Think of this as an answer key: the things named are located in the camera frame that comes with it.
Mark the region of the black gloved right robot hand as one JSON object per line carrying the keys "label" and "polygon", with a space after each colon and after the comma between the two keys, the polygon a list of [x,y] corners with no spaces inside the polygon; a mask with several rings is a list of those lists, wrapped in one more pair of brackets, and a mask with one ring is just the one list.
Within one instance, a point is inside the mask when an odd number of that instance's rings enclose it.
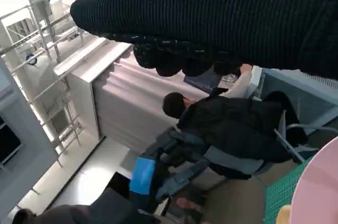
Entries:
{"label": "black gloved right robot hand", "polygon": [[70,14],[163,77],[249,64],[337,79],[337,0],[76,0]]}

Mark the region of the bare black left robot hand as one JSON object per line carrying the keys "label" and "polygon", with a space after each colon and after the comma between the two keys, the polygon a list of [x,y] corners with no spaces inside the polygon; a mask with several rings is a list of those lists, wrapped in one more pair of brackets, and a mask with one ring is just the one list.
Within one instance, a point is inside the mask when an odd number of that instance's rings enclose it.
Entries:
{"label": "bare black left robot hand", "polygon": [[153,213],[199,176],[210,162],[203,156],[204,140],[170,127],[159,134],[136,160],[129,184],[130,200],[137,209]]}

